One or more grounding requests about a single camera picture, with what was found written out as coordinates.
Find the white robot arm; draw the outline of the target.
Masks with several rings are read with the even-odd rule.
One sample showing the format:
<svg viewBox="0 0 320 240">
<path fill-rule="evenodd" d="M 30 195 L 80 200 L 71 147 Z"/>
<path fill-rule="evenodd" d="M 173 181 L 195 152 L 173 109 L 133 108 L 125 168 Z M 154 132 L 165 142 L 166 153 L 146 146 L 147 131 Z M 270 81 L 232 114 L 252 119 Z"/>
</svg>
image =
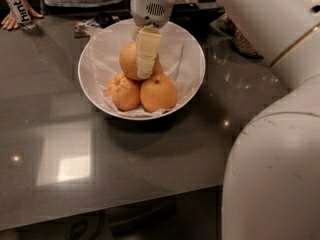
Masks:
<svg viewBox="0 0 320 240">
<path fill-rule="evenodd" d="M 320 0 L 216 0 L 288 94 L 228 157 L 222 240 L 320 240 Z"/>
</svg>

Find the person's right hand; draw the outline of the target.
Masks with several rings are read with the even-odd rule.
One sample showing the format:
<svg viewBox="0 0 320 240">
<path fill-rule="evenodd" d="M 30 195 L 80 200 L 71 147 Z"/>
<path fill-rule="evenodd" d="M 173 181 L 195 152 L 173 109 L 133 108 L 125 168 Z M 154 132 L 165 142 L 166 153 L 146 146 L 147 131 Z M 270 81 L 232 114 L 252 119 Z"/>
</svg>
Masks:
<svg viewBox="0 0 320 240">
<path fill-rule="evenodd" d="M 44 18 L 44 16 L 38 13 L 28 2 L 25 3 L 25 8 L 32 19 Z M 12 11 L 9 11 L 9 13 L 1 21 L 1 28 L 7 31 L 17 30 L 19 28 L 19 24 Z"/>
</svg>

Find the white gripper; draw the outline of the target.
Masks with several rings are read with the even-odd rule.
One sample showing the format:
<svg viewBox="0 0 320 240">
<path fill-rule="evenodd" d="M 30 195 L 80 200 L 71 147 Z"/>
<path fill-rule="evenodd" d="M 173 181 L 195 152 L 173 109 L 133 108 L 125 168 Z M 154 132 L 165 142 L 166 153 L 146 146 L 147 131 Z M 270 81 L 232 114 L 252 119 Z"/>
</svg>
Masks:
<svg viewBox="0 0 320 240">
<path fill-rule="evenodd" d="M 130 2 L 131 15 L 137 25 L 133 27 L 132 40 L 136 40 L 137 74 L 141 79 L 149 78 L 153 72 L 161 44 L 158 28 L 169 21 L 174 4 L 175 0 L 131 0 Z"/>
</svg>

